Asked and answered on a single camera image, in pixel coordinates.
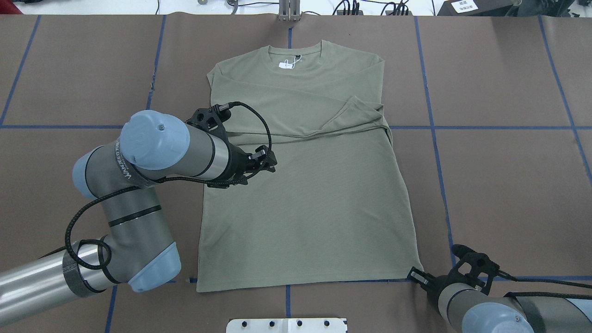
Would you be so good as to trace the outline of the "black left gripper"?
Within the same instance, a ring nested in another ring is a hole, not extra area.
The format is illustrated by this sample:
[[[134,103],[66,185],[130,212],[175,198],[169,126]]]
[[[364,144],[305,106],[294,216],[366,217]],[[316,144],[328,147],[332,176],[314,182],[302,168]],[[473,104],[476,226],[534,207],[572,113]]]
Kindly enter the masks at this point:
[[[253,154],[245,153],[241,148],[229,146],[229,160],[222,174],[215,179],[207,181],[207,187],[229,188],[231,185],[248,184],[245,178],[248,173],[276,171],[277,158],[273,150],[262,145],[255,149]]]

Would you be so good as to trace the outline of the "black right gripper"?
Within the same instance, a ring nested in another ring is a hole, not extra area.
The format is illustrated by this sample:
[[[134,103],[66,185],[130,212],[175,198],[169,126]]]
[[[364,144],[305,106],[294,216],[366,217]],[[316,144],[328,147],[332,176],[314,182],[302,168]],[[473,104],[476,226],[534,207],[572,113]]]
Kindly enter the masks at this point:
[[[456,273],[436,277],[416,267],[409,270],[407,280],[420,284],[428,299],[438,299],[444,288],[453,283],[463,283],[463,279]]]

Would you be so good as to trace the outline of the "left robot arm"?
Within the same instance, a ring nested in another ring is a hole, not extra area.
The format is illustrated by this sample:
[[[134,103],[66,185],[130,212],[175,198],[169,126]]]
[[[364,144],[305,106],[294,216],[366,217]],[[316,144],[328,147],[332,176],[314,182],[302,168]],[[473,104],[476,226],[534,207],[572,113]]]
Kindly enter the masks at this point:
[[[90,202],[68,223],[61,248],[1,274],[1,325],[121,283],[145,292],[175,278],[179,252],[154,188],[172,181],[229,188],[275,170],[271,131],[258,112],[267,144],[246,153],[229,142],[224,122],[233,107],[253,112],[216,104],[183,122],[139,111],[115,141],[79,158],[72,179]]]

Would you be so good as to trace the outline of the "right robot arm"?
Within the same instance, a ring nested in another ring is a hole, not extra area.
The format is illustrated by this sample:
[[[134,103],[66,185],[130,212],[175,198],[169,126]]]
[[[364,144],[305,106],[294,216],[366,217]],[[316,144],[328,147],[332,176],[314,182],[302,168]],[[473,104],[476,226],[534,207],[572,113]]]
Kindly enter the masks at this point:
[[[457,333],[589,333],[591,297],[546,292],[491,297],[478,276],[433,276],[413,267],[407,276]]]

